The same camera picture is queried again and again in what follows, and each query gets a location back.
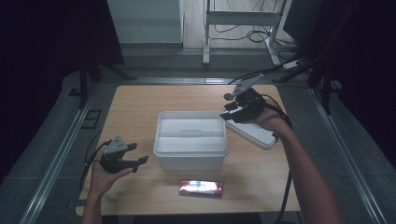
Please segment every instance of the person's left hand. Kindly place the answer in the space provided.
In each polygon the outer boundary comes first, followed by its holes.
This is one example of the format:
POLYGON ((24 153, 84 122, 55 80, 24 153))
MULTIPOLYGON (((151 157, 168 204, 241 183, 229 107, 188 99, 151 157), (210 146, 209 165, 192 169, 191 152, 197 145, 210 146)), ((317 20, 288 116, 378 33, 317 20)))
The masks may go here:
POLYGON ((99 196, 104 195, 108 190, 110 190, 116 180, 130 174, 133 170, 132 168, 127 168, 116 174, 107 172, 99 163, 105 149, 106 147, 102 147, 99 150, 96 159, 92 164, 90 193, 95 193, 99 196))

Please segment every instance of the snack package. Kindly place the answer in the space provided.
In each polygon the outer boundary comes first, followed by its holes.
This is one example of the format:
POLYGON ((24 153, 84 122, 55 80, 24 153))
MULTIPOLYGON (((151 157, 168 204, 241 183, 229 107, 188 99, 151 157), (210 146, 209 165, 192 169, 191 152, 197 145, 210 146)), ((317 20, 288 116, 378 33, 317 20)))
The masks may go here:
POLYGON ((221 198, 223 185, 214 181, 181 180, 178 192, 184 196, 221 198))

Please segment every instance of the wooden tabletop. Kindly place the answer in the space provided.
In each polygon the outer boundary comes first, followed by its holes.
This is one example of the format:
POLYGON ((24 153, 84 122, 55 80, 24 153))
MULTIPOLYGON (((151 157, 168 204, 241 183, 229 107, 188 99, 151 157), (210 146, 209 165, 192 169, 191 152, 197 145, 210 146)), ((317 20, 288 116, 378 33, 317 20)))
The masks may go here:
MULTIPOLYGON (((153 153, 157 118, 163 111, 223 111, 230 103, 223 95, 234 85, 121 86, 118 87, 99 144, 121 136, 126 144, 137 143, 124 160, 149 156, 135 174, 119 179, 102 199, 102 214, 164 215, 279 211, 289 166, 282 144, 261 149, 243 136, 227 129, 229 154, 216 171, 165 171, 153 153), (223 183, 221 199, 180 196, 181 179, 223 183)), ((275 86, 255 85, 259 93, 274 97, 283 107, 275 86)), ((91 180, 87 175, 80 199, 85 200, 91 180)), ((299 211, 294 187, 290 189, 287 211, 299 211)), ((84 207, 76 212, 82 216, 84 207)))

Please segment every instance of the white wall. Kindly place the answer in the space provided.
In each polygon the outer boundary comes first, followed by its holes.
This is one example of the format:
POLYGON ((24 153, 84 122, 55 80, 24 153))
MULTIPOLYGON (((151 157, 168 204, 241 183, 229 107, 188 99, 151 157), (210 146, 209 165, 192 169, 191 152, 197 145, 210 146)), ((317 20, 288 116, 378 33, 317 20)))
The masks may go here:
POLYGON ((121 44, 182 42, 182 0, 107 2, 121 44))

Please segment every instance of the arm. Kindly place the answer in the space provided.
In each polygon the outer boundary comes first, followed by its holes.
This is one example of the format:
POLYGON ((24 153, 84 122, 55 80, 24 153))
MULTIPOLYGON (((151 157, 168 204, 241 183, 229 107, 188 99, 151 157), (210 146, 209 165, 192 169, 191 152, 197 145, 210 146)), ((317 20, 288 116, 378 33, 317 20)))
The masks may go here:
MULTIPOLYGON (((105 147, 101 148, 96 156, 97 159, 102 157, 105 147)), ((92 164, 92 177, 90 191, 87 196, 84 214, 82 215, 83 224, 100 224, 102 223, 101 201, 102 196, 113 186, 119 178, 132 172, 132 168, 121 170, 116 174, 108 173, 103 169, 97 160, 92 164)))
MULTIPOLYGON (((271 99, 265 100, 276 105, 271 99)), ((331 189, 286 121, 275 111, 264 109, 253 122, 276 133, 282 142, 305 222, 343 223, 331 189)))

